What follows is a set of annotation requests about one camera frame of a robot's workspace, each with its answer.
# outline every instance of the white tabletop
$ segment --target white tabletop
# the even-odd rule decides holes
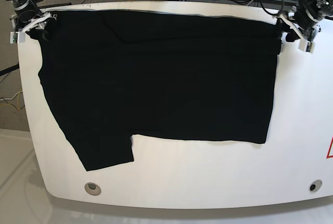
[[[61,9],[128,9],[276,21],[260,8],[211,3],[123,2]],[[265,144],[134,136],[135,162],[91,172],[85,171],[49,110],[38,77],[40,46],[27,36],[18,45],[20,72],[46,188],[64,199],[151,208],[257,206],[333,195],[333,159],[327,158],[333,132],[333,22],[324,20],[321,27],[314,54],[299,51],[298,42],[284,42]],[[318,179],[322,187],[310,192],[310,184]],[[99,196],[85,192],[88,182],[101,187]]]

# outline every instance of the black t-shirt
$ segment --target black t-shirt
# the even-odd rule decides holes
[[[265,143],[277,26],[123,10],[53,13],[50,41],[31,32],[43,55],[39,77],[86,170],[134,161],[135,134]]]

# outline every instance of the red warning label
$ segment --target red warning label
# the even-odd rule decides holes
[[[332,138],[332,141],[331,141],[331,145],[329,146],[329,150],[328,150],[328,153],[327,153],[327,157],[326,157],[326,158],[332,158],[332,157],[333,157],[332,144],[333,144],[333,138]]]

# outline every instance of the metal grommet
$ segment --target metal grommet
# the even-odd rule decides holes
[[[321,188],[322,185],[323,185],[323,182],[321,180],[316,180],[310,184],[309,191],[311,193],[317,192]]]
[[[93,183],[93,182],[88,182],[84,186],[84,189],[88,194],[93,195],[93,196],[100,195],[100,193],[101,193],[100,187],[97,184]]]

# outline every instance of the fabric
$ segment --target fabric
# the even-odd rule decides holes
[[[50,41],[31,32],[42,50],[39,77],[86,170],[134,161],[136,134],[265,143],[277,26],[121,10],[53,13]]]

